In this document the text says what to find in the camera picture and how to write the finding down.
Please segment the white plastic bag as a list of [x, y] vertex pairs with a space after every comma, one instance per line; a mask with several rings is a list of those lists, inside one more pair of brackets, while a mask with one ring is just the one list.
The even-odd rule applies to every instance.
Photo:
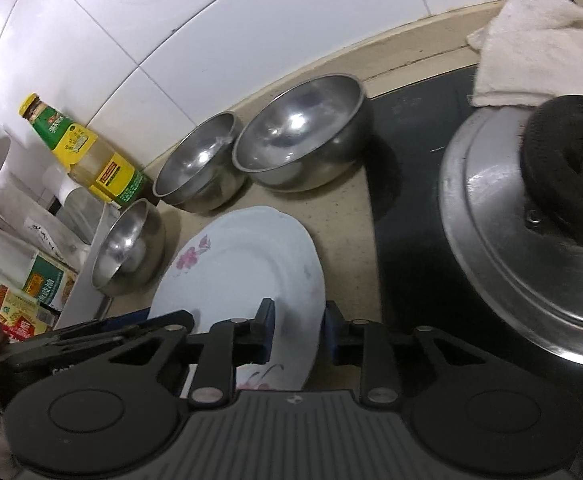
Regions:
[[22, 240], [80, 271], [91, 250], [104, 204], [80, 186], [64, 193], [59, 217], [5, 180], [0, 183], [0, 217]]

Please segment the steel bowl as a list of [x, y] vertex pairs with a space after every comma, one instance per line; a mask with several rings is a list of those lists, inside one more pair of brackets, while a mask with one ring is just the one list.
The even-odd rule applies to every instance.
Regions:
[[315, 77], [252, 118], [233, 146], [234, 166], [274, 192], [320, 188], [359, 158], [373, 129], [371, 100], [351, 75]]
[[246, 181], [246, 174], [232, 159], [234, 142], [242, 130], [242, 123], [230, 112], [197, 126], [160, 168], [154, 195], [193, 214], [208, 214], [227, 203]]
[[98, 249], [92, 286], [108, 297], [140, 290], [157, 274], [165, 248], [162, 215], [148, 200], [137, 200], [116, 220]]

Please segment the white floral plate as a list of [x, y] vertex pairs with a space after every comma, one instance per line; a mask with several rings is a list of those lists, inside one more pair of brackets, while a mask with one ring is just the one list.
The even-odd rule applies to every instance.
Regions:
[[267, 206], [223, 214], [174, 256], [157, 286], [150, 316], [186, 310], [197, 333], [214, 323], [253, 318], [275, 303], [269, 361], [237, 368], [241, 389], [300, 390], [314, 365], [325, 309], [325, 280], [309, 232]]

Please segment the white plastic container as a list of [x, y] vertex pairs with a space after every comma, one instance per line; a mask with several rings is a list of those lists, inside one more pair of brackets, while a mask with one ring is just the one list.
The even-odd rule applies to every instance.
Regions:
[[110, 298], [92, 285], [92, 271], [105, 237], [119, 216], [119, 211], [114, 206], [104, 206], [88, 258], [77, 275], [63, 311], [60, 312], [54, 326], [56, 330], [100, 320], [106, 313]]

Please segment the red yellow packet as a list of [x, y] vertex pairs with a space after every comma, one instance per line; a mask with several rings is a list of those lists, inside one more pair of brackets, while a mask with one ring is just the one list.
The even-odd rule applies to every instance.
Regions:
[[18, 290], [0, 285], [0, 323], [6, 336], [14, 342], [50, 332], [57, 315]]

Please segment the yellow green oil bottle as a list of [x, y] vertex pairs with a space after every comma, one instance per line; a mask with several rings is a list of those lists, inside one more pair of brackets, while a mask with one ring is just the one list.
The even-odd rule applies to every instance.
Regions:
[[19, 107], [72, 180], [94, 196], [126, 209], [137, 200], [157, 205], [153, 181], [107, 141], [31, 93]]

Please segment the white dish cloth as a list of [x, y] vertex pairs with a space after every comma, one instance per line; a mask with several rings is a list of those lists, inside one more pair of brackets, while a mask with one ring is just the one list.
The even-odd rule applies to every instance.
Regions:
[[569, 0], [506, 0], [467, 44], [479, 53], [471, 104], [535, 107], [583, 96], [583, 7]]

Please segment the steel pot lid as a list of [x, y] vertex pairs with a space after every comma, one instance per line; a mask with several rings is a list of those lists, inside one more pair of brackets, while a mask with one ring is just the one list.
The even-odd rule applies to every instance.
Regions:
[[481, 108], [459, 127], [440, 169], [445, 236], [494, 313], [540, 348], [583, 365], [583, 245], [531, 202], [519, 150], [530, 110]]

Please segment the green label can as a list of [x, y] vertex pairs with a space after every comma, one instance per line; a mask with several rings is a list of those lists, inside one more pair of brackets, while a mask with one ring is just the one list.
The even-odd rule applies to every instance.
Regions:
[[77, 275], [64, 264], [37, 254], [32, 260], [22, 290], [40, 304], [57, 312], [64, 310]]

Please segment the black glass stove top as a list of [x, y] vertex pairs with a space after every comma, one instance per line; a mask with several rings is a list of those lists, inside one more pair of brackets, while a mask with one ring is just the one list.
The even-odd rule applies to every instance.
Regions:
[[395, 332], [429, 325], [583, 396], [583, 365], [516, 334], [471, 287], [439, 214], [439, 171], [453, 134], [473, 113], [473, 65], [373, 99], [365, 159], [381, 312]]

